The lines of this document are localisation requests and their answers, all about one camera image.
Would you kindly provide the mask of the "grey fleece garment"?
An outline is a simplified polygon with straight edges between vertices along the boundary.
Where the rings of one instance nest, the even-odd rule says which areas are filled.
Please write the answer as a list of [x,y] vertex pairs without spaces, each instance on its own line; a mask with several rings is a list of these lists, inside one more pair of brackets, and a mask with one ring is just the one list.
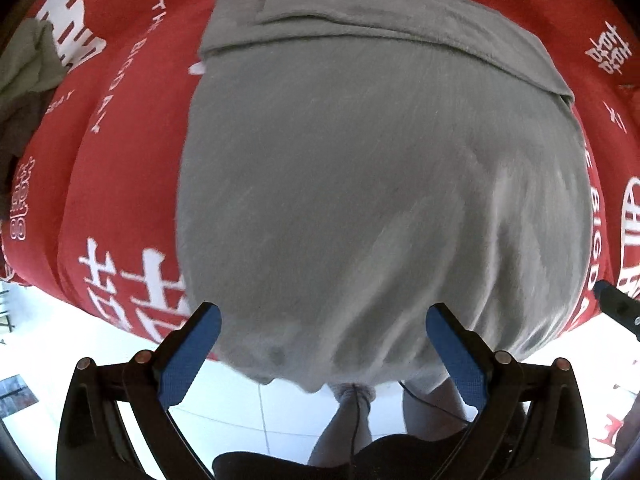
[[216,0],[200,55],[177,252],[222,362],[311,392],[433,389],[436,302],[518,358],[559,336],[590,185],[531,32],[471,0]]

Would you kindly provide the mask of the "person's grey trouser legs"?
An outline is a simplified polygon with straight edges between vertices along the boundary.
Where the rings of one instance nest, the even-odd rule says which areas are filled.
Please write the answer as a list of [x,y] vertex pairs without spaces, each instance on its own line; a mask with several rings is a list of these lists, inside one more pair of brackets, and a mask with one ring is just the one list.
[[[451,379],[431,392],[421,391],[416,382],[402,382],[400,388],[402,416],[410,436],[439,441],[469,426],[464,403]],[[358,384],[337,384],[330,389],[337,411],[310,453],[307,464],[311,467],[342,466],[373,442],[369,415],[375,390]]]

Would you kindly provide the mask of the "red bedspread white lettering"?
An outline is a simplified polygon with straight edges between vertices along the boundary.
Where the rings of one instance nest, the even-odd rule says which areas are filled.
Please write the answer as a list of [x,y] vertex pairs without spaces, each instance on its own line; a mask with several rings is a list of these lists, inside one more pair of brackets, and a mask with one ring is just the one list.
[[[1,275],[161,341],[186,319],[175,212],[196,51],[215,0],[36,0],[68,72],[9,180]],[[639,0],[475,0],[535,34],[576,98],[594,282],[639,293]]]

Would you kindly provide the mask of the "dark brown cloth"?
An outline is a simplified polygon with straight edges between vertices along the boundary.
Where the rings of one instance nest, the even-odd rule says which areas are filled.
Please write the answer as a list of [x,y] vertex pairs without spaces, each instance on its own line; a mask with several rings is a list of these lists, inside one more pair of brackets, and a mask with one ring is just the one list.
[[54,90],[27,92],[1,107],[1,219],[8,220],[17,163],[38,129]]

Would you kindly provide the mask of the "olive green cloth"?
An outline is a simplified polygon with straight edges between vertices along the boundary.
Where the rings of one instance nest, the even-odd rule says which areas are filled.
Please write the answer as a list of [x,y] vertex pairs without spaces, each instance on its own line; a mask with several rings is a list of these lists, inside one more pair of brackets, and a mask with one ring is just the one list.
[[53,25],[26,18],[1,55],[1,106],[29,92],[54,89],[66,74],[55,47]]

